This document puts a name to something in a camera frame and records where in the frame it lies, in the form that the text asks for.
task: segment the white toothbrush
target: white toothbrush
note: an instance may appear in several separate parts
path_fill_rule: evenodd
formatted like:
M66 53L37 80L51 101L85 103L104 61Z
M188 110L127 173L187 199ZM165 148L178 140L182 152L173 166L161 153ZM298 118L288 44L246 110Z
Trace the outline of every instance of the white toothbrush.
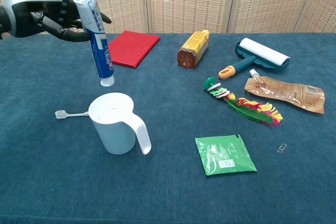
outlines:
M85 113L79 113L79 114L68 114L65 110L58 110L55 112L55 116L57 119L65 119L67 117L71 117L71 116L88 116L89 112L85 112Z

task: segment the red cloth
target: red cloth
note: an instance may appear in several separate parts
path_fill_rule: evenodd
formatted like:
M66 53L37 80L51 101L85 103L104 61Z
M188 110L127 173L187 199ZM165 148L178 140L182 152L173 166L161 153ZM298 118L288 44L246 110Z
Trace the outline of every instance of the red cloth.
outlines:
M158 35L124 31L109 43L112 62L136 68L159 40Z

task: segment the white plastic mug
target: white plastic mug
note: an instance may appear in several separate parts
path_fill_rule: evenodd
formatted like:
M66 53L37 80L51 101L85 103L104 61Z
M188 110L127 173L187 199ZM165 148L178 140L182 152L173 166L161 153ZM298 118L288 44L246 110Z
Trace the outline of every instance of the white plastic mug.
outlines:
M144 155L151 150L146 125L133 114L133 108L133 100L123 93L104 94L90 104L89 116L109 153L120 155L130 151L135 137Z

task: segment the green sachet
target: green sachet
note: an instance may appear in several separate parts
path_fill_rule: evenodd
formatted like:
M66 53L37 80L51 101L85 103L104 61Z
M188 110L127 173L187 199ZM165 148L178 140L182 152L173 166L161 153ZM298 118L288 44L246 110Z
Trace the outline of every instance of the green sachet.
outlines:
M195 141L207 176L257 171L240 135L200 137Z

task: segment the toothpaste tube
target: toothpaste tube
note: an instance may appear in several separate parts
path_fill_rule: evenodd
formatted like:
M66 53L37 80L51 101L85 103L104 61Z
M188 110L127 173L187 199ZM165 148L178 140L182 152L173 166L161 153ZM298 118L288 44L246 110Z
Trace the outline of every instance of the toothpaste tube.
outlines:
M78 9L84 31L91 34L91 48L100 84L109 87L114 84L113 65L110 57L103 21L97 0L73 0Z

